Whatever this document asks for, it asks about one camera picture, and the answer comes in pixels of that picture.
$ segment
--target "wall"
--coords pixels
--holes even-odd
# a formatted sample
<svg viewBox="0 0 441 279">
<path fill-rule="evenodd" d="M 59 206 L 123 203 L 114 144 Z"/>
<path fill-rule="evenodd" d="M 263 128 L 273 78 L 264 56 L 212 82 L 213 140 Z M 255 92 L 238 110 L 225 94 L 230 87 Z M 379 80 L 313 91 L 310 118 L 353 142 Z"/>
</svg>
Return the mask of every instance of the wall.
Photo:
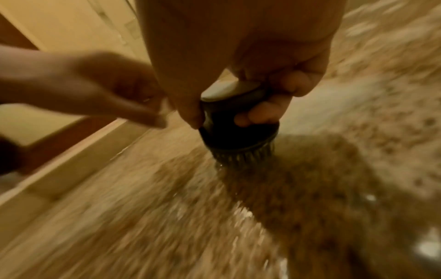
<svg viewBox="0 0 441 279">
<path fill-rule="evenodd" d="M 97 0 L 2 0 L 0 13 L 41 50 L 108 50 L 148 60 L 140 45 L 142 40 L 130 39 L 129 31 L 125 31 L 123 38 L 119 32 L 127 29 L 127 18 L 135 18 L 130 7 L 125 0 L 112 1 L 119 5 L 118 9 L 107 7 L 112 19 L 100 7 L 100 2 L 107 1 Z M 113 23 L 115 18 L 119 19 L 118 26 Z M 0 133 L 29 145 L 79 119 L 23 105 L 2 106 Z"/>
</svg>

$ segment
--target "black brush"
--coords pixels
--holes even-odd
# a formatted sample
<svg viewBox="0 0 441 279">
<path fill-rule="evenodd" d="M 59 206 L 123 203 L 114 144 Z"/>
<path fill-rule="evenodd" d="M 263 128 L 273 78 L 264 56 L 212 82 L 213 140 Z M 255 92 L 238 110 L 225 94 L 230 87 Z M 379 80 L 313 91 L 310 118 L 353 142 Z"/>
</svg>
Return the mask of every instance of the black brush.
<svg viewBox="0 0 441 279">
<path fill-rule="evenodd" d="M 280 124 L 239 127 L 236 114 L 266 100 L 271 89 L 255 82 L 216 82 L 201 98 L 205 123 L 199 129 L 205 146 L 221 165 L 246 167 L 271 157 Z"/>
</svg>

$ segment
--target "granite countertop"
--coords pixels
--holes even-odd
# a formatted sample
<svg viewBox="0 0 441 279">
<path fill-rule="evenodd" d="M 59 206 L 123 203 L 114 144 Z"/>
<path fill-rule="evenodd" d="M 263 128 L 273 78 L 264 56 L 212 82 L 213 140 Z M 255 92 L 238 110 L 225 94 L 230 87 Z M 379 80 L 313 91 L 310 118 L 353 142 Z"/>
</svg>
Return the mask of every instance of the granite countertop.
<svg viewBox="0 0 441 279">
<path fill-rule="evenodd" d="M 441 278 L 437 4 L 346 16 L 258 167 L 217 166 L 172 115 L 0 254 L 0 278 Z"/>
</svg>

